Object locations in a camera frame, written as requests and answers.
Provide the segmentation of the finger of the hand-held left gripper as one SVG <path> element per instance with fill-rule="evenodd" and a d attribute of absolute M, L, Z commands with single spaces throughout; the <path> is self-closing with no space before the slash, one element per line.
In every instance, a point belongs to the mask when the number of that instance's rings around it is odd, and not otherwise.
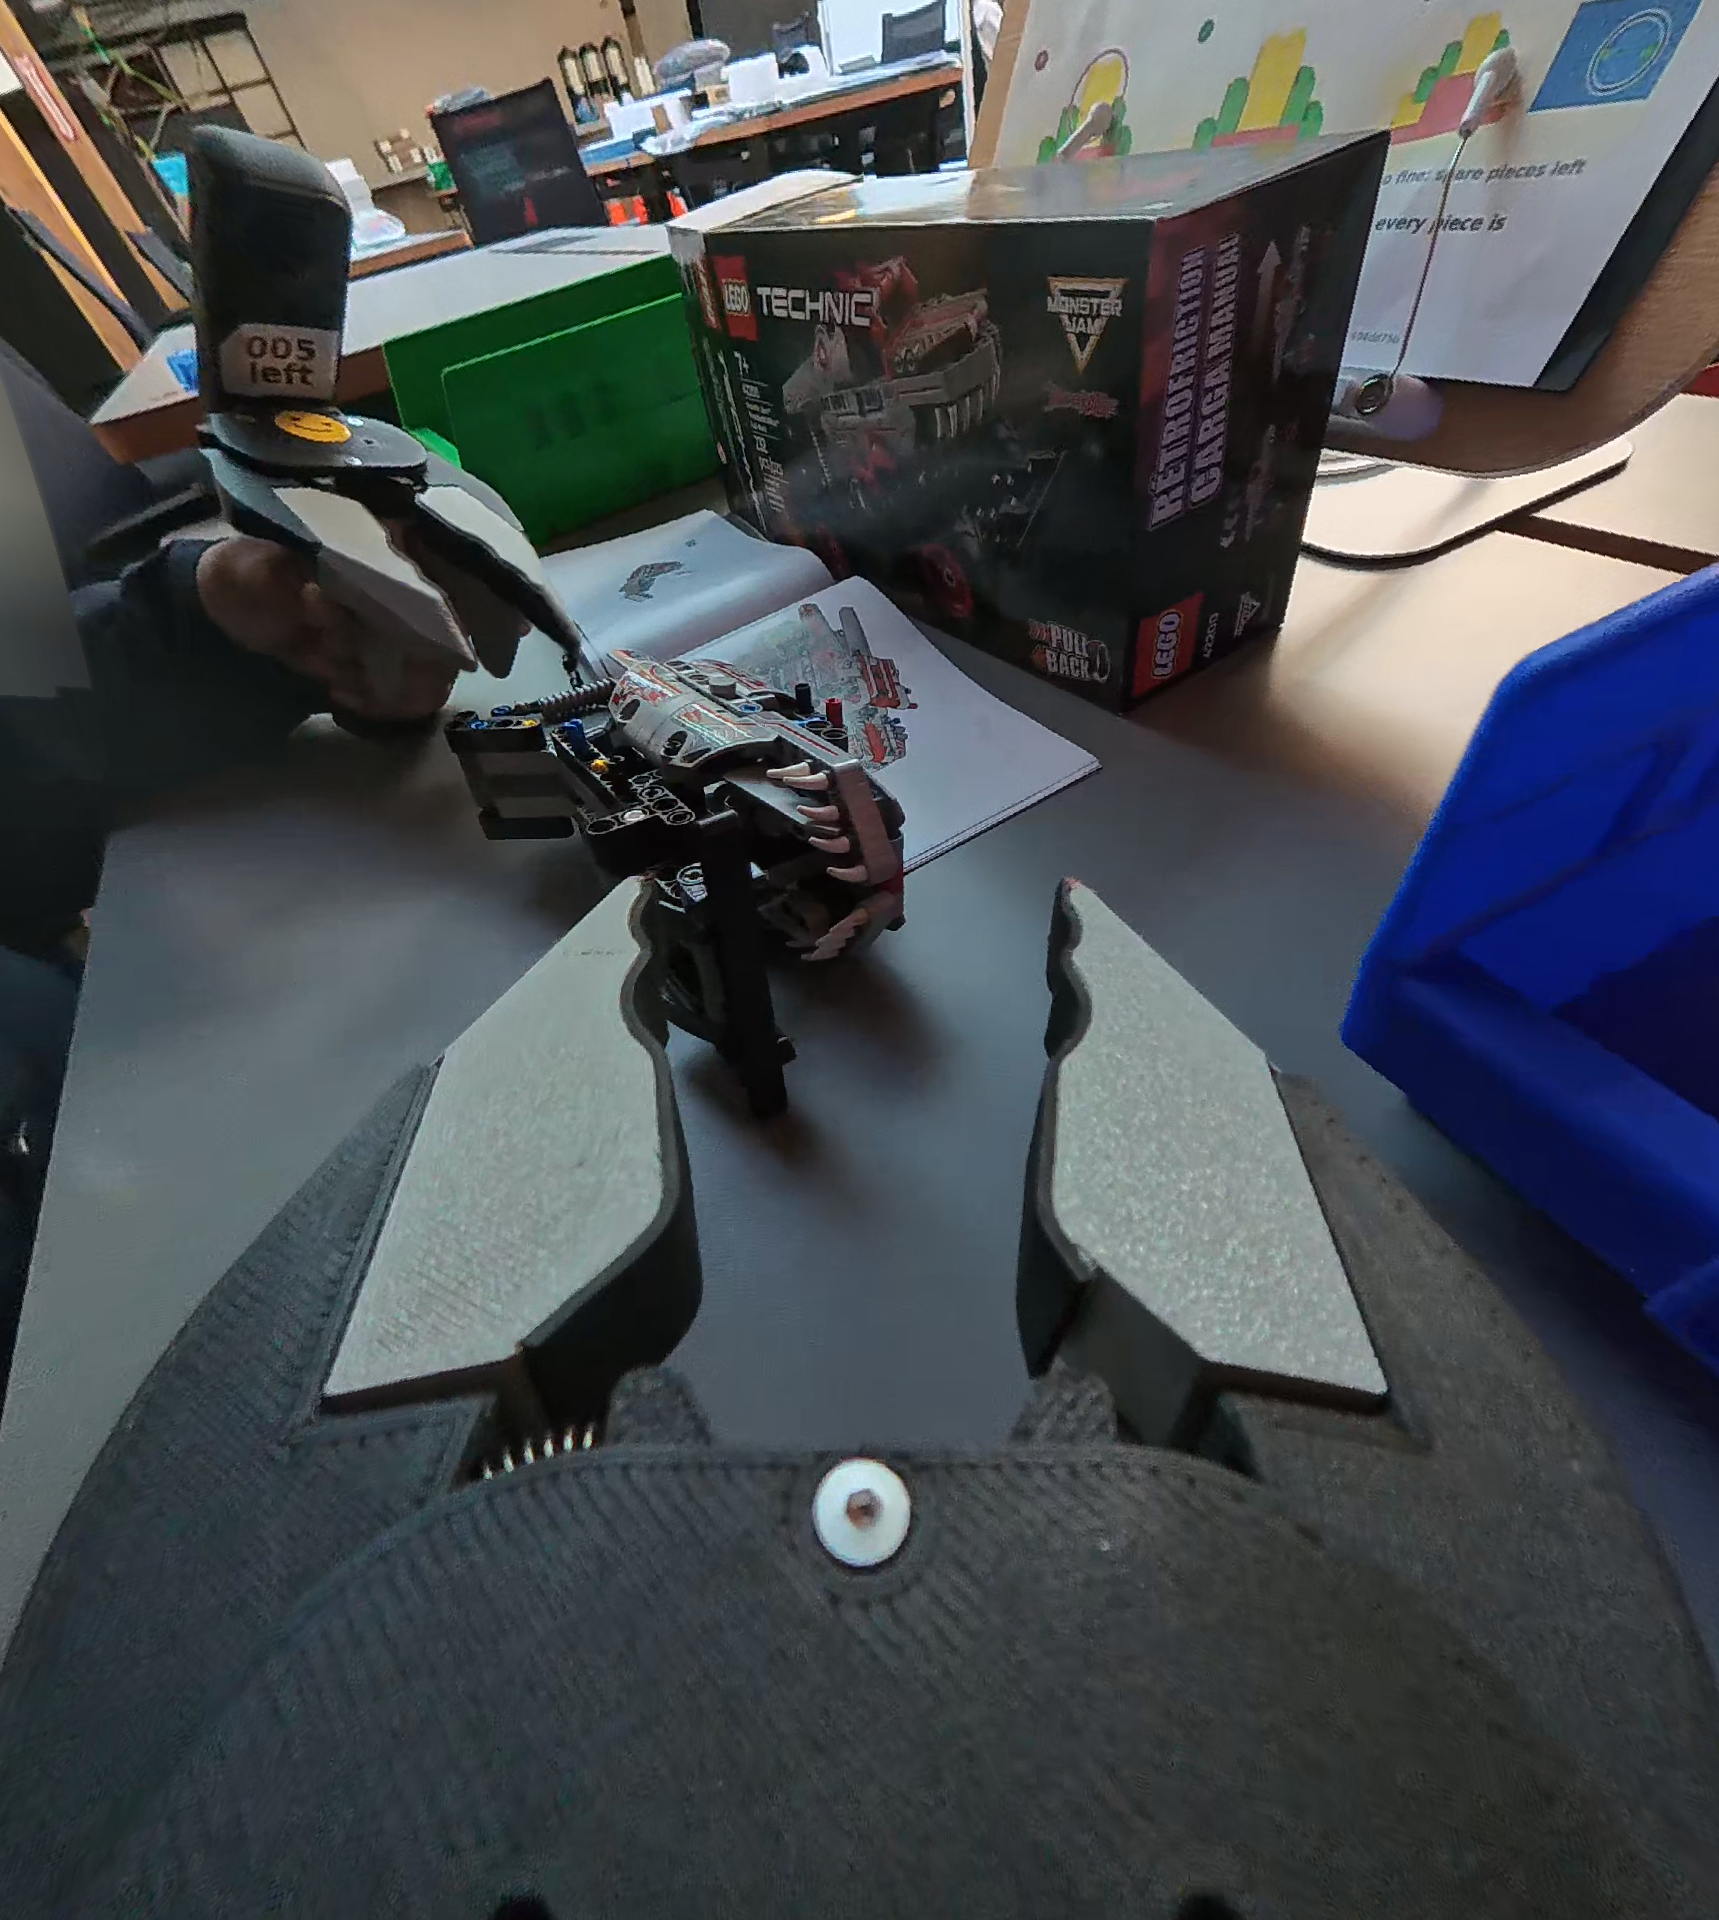
<path fill-rule="evenodd" d="M 400 676 L 408 665 L 454 676 L 480 668 L 478 650 L 442 589 L 392 542 L 388 527 L 364 503 L 300 484 L 274 484 L 270 498 L 312 541 L 326 598 L 368 633 L 374 676 Z"/>
<path fill-rule="evenodd" d="M 454 577 L 474 583 L 558 648 L 566 674 L 584 680 L 584 631 L 506 503 L 460 468 L 430 468 L 414 497 L 414 533 Z"/>

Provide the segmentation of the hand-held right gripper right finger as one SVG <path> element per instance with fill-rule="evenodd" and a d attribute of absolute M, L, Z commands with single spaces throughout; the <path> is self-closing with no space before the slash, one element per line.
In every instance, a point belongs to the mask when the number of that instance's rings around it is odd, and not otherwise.
<path fill-rule="evenodd" d="M 1389 1383 L 1266 1055 L 1072 877 L 1046 973 L 1028 1374 L 1100 1381 L 1128 1434 L 1168 1449 L 1228 1392 L 1379 1414 Z"/>

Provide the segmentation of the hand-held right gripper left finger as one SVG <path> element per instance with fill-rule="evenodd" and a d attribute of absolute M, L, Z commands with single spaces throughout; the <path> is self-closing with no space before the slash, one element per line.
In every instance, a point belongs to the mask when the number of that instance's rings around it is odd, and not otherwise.
<path fill-rule="evenodd" d="M 646 885 L 616 886 L 440 1058 L 324 1383 L 602 1422 L 678 1349 L 702 1264 Z"/>

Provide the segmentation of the grey red lego truck model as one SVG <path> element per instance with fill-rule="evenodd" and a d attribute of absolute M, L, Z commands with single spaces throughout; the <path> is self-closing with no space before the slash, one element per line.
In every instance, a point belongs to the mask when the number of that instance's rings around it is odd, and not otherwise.
<path fill-rule="evenodd" d="M 612 674 L 444 725 L 490 841 L 578 837 L 638 881 L 666 1020 L 710 1044 L 752 1115 L 794 1060 L 770 969 L 824 965 L 904 924 L 904 811 L 840 701 L 716 661 L 612 655 Z"/>

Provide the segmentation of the person's left forearm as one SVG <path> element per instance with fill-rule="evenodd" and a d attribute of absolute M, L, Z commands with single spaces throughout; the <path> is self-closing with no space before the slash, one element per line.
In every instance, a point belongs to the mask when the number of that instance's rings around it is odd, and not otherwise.
<path fill-rule="evenodd" d="M 326 710 L 296 671 L 310 584 L 294 550 L 234 536 L 168 542 L 74 594 L 88 686 L 0 695 L 0 947 L 56 956 L 112 833 Z"/>

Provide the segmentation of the lego instruction booklet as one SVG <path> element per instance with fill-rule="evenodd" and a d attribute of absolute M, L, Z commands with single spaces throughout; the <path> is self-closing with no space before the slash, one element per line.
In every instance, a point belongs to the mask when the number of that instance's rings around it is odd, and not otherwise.
<path fill-rule="evenodd" d="M 1002 705 L 866 583 L 808 548 L 700 510 L 550 555 L 548 573 L 606 661 L 742 667 L 840 698 L 856 756 L 906 817 L 916 870 L 1098 771 L 1098 758 Z"/>

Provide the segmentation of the dark lego set box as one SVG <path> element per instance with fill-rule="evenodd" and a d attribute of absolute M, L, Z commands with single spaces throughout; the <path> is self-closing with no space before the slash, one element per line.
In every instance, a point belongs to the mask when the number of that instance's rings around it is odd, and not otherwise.
<path fill-rule="evenodd" d="M 672 235 L 736 514 L 1128 710 L 1272 638 L 1389 139 L 808 183 Z"/>

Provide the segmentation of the person's left hand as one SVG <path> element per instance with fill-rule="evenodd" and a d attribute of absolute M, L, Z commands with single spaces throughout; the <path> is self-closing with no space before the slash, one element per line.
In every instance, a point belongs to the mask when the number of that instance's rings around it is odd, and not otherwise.
<path fill-rule="evenodd" d="M 438 726 L 458 668 L 412 657 L 382 661 L 382 636 L 330 601 L 294 548 L 234 535 L 198 561 L 202 611 L 236 647 L 316 685 L 332 718 L 354 735 L 390 739 Z"/>

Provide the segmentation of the green plastic bin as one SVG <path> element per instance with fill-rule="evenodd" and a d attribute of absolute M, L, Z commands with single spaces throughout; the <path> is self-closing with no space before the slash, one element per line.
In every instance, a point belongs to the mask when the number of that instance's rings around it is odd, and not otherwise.
<path fill-rule="evenodd" d="M 722 470 L 664 254 L 558 253 L 536 292 L 384 345 L 402 427 L 450 447 L 538 548 Z"/>

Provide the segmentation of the blue plastic bin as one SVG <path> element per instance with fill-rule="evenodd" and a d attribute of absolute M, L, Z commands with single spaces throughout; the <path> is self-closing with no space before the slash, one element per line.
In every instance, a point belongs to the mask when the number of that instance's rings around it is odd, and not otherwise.
<path fill-rule="evenodd" d="M 1719 1381 L 1719 565 L 1499 683 L 1341 1035 Z"/>

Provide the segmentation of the white flat base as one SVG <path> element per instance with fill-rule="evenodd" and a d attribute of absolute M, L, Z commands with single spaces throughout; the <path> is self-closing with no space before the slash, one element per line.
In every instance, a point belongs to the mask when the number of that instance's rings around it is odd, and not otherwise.
<path fill-rule="evenodd" d="M 1395 460 L 1387 451 L 1327 451 L 1303 522 L 1303 559 L 1343 570 L 1401 570 L 1441 559 L 1511 521 L 1621 473 L 1633 438 L 1509 477 L 1469 477 Z"/>

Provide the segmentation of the white printed poster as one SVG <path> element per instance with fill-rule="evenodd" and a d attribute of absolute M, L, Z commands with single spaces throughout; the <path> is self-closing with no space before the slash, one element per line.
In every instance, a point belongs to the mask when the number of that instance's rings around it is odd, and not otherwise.
<path fill-rule="evenodd" d="M 1004 165 L 1385 133 L 1345 367 L 1535 388 L 1719 144 L 1719 3 L 1010 4 Z"/>

